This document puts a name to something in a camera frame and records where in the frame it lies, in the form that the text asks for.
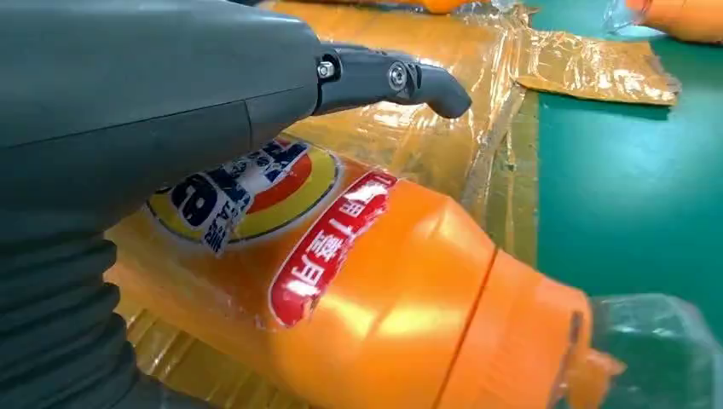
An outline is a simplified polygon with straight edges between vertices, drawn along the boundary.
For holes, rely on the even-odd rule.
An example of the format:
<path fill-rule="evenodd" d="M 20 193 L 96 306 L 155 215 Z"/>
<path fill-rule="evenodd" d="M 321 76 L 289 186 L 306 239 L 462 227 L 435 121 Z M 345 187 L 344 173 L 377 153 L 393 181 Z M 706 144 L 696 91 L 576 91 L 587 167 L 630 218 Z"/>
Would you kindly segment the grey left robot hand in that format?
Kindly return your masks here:
<path fill-rule="evenodd" d="M 1 4 L 1 247 L 95 239 L 309 116 L 471 105 L 442 68 L 229 1 Z"/>

